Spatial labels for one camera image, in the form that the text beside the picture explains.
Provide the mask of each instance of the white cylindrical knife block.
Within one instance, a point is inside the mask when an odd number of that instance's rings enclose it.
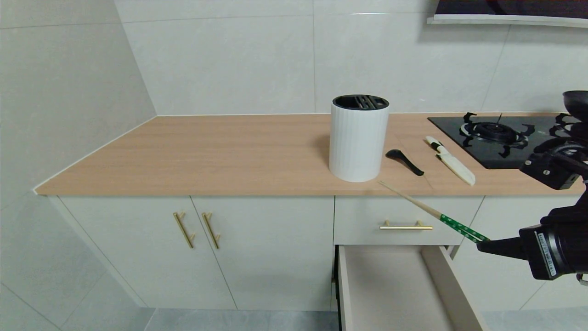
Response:
[[[382,165],[389,103],[372,95],[343,95],[331,104],[329,169],[342,180],[376,178]]]

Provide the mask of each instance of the open drawer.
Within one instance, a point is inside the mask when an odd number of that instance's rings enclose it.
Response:
[[[339,246],[343,331],[488,330],[442,246]]]

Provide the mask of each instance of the white cabinet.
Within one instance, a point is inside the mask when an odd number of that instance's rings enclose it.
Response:
[[[192,199],[238,309],[330,310],[333,197]]]
[[[61,197],[149,307],[235,309],[189,197]],[[195,233],[190,248],[182,226]]]
[[[483,197],[417,197],[443,214],[469,225]],[[381,230],[414,226],[422,221],[432,230]],[[463,236],[401,197],[337,196],[335,244],[347,245],[458,245]]]
[[[539,224],[553,208],[571,206],[576,196],[487,196],[472,228],[496,240],[518,237],[519,229]],[[519,310],[544,283],[531,274],[527,261],[479,252],[464,240],[453,259],[463,285],[482,311]]]
[[[565,274],[556,280],[545,282],[523,306],[523,310],[584,306],[588,306],[588,286],[580,285],[575,274]]]

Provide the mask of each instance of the label sticker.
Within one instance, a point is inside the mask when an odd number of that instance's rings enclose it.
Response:
[[[545,257],[545,261],[547,262],[547,268],[549,269],[549,273],[552,276],[555,276],[557,272],[555,271],[555,265],[553,264],[551,253],[549,253],[549,246],[547,246],[545,235],[543,235],[543,233],[539,233],[538,237],[539,243],[541,244],[541,250],[543,250],[543,256]]]

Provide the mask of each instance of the drawer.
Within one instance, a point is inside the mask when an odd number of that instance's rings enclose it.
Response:
[[[440,246],[339,246],[343,331],[488,330]]]
[[[417,197],[443,214],[470,225],[483,197]],[[414,226],[421,221],[432,230],[381,230]],[[463,236],[401,197],[335,198],[335,244],[345,245],[459,245]]]

